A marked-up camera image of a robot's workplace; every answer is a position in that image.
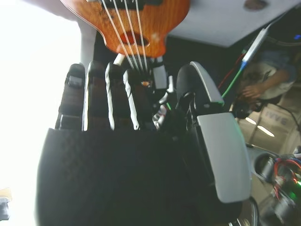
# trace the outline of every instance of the wooden ukulele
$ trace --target wooden ukulele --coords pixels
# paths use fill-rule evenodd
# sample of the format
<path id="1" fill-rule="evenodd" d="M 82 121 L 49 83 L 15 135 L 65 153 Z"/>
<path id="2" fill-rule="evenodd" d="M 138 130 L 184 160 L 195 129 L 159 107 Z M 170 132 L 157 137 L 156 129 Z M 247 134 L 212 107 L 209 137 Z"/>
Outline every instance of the wooden ukulele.
<path id="1" fill-rule="evenodd" d="M 187 15 L 190 0 L 61 0 L 94 26 L 113 52 L 160 57 L 165 37 Z"/>

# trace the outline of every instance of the person's arm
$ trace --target person's arm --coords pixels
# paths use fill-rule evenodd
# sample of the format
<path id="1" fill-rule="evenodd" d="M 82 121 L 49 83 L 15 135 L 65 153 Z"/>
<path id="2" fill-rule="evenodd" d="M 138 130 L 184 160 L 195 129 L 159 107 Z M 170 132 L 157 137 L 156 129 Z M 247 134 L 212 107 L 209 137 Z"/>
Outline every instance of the person's arm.
<path id="1" fill-rule="evenodd" d="M 286 70 L 278 70 L 269 77 L 266 81 L 262 83 L 257 83 L 252 86 L 247 86 L 243 90 L 243 95 L 245 97 L 258 98 L 260 95 L 266 90 L 275 87 L 282 82 L 286 82 L 289 80 L 289 72 Z"/>

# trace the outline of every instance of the bright white background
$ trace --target bright white background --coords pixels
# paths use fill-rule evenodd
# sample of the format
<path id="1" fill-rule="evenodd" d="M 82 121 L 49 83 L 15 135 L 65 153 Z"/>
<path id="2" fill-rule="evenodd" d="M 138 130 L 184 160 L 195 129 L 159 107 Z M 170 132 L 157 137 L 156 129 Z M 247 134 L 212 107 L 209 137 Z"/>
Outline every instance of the bright white background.
<path id="1" fill-rule="evenodd" d="M 0 0 L 0 29 L 0 189 L 13 195 L 0 226 L 33 226 L 40 151 L 81 35 L 76 22 L 17 0 Z"/>

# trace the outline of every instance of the ukulele body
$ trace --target ukulele body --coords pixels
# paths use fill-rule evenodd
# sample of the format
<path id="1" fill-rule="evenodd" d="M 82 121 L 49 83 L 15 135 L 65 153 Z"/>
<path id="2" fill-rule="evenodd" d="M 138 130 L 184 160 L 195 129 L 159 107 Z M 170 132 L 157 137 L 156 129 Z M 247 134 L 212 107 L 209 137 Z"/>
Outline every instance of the ukulele body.
<path id="1" fill-rule="evenodd" d="M 87 2 L 86 0 L 61 0 L 61 2 L 74 14 L 91 24 L 103 36 L 106 46 L 113 52 L 126 54 L 122 48 L 118 36 L 112 26 L 109 16 L 100 2 Z M 139 11 L 141 31 L 144 40 L 144 49 L 147 57 L 159 57 L 164 55 L 166 51 L 165 37 L 174 29 L 188 14 L 190 8 L 190 0 L 163 0 L 158 6 L 144 5 Z M 116 30 L 122 39 L 126 52 L 134 55 L 143 55 L 143 47 L 141 45 L 140 28 L 138 23 L 137 11 L 129 9 L 118 9 L 122 24 L 126 31 L 124 34 L 119 17 L 114 8 L 108 9 L 110 16 L 115 24 Z M 138 43 L 138 52 L 133 41 L 132 28 Z M 125 40 L 125 35 L 130 40 L 130 46 Z"/>

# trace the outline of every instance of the green cable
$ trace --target green cable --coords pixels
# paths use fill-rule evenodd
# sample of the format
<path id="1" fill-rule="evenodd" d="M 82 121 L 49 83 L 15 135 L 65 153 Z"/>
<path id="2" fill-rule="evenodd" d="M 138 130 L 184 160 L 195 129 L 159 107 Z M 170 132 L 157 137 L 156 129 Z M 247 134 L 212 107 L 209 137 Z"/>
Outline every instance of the green cable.
<path id="1" fill-rule="evenodd" d="M 169 110 L 171 110 L 169 103 L 166 103 L 166 106 L 168 107 Z"/>
<path id="2" fill-rule="evenodd" d="M 237 80 L 237 78 L 239 77 L 239 75 L 242 71 L 243 71 L 243 68 L 240 68 L 239 71 L 237 72 L 237 74 L 235 75 L 233 81 L 228 86 L 227 90 L 223 93 L 222 98 L 224 98 L 227 95 L 227 93 L 230 91 L 230 89 L 232 88 L 232 86 L 234 85 L 235 81 Z"/>

